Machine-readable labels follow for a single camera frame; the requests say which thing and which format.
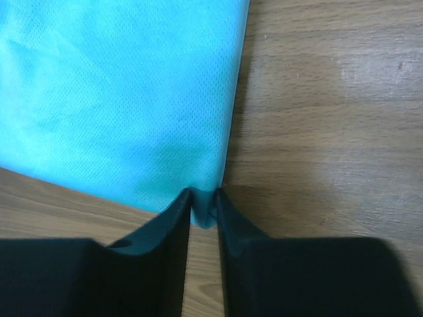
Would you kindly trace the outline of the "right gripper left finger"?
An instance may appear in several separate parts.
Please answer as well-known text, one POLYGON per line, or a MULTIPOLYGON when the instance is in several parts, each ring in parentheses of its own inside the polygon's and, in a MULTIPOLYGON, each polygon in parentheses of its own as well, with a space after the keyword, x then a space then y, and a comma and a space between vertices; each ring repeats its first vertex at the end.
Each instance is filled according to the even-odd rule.
POLYGON ((104 246, 89 238, 3 239, 2 316, 180 316, 192 192, 104 246))

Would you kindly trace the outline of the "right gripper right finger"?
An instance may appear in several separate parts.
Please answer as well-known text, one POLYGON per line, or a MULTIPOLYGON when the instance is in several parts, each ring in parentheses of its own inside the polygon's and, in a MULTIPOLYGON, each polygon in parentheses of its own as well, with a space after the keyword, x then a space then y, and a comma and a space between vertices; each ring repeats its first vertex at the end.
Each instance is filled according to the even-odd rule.
POLYGON ((377 238, 272 238, 215 194, 226 316, 412 316, 413 292, 377 238))

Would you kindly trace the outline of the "teal t-shirt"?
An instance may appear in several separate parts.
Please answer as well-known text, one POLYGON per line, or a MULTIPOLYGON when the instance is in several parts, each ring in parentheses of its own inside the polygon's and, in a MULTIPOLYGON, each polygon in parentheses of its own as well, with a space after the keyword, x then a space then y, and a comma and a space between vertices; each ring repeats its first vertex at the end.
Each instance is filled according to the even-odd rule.
POLYGON ((1 166, 208 229, 248 1, 2 1, 1 166))

